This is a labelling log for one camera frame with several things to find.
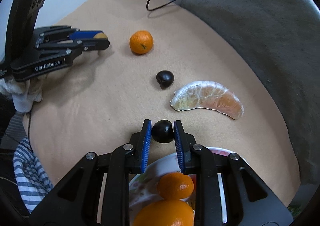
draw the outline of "beige tablecloth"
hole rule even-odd
[[[170,5],[155,12],[147,0],[88,0],[58,24],[102,29],[111,42],[102,52],[83,52],[73,67],[50,73],[43,101],[32,111],[30,141],[56,184],[87,152],[104,154],[129,141],[144,119],[181,120],[205,146],[242,155],[286,205],[300,184],[298,163],[284,120],[249,66],[215,31],[188,11]],[[167,0],[152,0],[150,6]],[[132,54],[129,38],[148,30],[153,50]],[[161,90],[156,74],[174,73]],[[216,111],[174,111],[174,92],[196,80],[231,89],[244,105],[237,121]],[[150,162],[175,152],[174,142],[152,142]]]

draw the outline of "white plate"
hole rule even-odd
[[[213,153],[228,156],[233,151],[222,148],[208,147]],[[129,207],[130,224],[133,225],[137,213],[150,203],[161,200],[162,198],[156,191],[156,185],[160,178],[167,173],[180,172],[177,154],[172,153],[152,164],[148,165],[144,174],[137,174],[129,183]],[[218,174],[218,181],[221,196],[222,223],[227,222],[226,202],[223,191],[221,174]]]

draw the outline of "gray blanket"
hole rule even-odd
[[[320,178],[320,12],[312,0],[178,0],[218,32],[287,124],[302,184]]]

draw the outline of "peeled orange segment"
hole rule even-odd
[[[216,110],[234,120],[239,119],[244,112],[235,94],[214,81],[195,81],[185,85],[175,92],[170,105],[176,111],[196,108]]]

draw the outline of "blue striped fabric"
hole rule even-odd
[[[14,153],[13,168],[20,195],[31,213],[50,192],[53,185],[39,159],[28,148],[30,148],[29,140],[24,138]]]

